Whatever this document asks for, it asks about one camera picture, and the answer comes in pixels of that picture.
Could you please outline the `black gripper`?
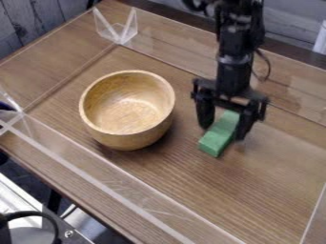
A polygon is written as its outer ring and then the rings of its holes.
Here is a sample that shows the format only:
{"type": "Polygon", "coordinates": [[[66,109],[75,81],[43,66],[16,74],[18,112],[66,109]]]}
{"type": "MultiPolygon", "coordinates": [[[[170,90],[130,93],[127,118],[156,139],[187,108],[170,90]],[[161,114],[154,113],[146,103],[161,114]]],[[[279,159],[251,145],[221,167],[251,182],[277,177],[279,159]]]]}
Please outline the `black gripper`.
{"type": "Polygon", "coordinates": [[[215,79],[195,78],[191,99],[197,106],[198,122],[206,130],[215,116],[215,108],[239,113],[235,139],[242,141],[255,122],[266,116],[269,98],[251,88],[253,59],[242,63],[222,58],[215,79]]]}

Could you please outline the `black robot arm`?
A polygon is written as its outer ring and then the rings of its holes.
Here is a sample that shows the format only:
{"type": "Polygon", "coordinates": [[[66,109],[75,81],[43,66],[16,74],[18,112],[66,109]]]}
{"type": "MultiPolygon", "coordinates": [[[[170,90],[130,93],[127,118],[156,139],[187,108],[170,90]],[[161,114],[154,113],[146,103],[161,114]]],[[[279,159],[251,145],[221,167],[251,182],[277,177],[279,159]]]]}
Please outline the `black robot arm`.
{"type": "Polygon", "coordinates": [[[243,140],[254,124],[265,120],[269,97],[251,87],[254,60],[265,39],[263,0],[182,0],[191,11],[207,14],[214,7],[215,35],[219,44],[215,79],[195,78],[191,98],[197,104],[199,125],[214,122],[215,108],[239,113],[235,139],[243,140]]]}

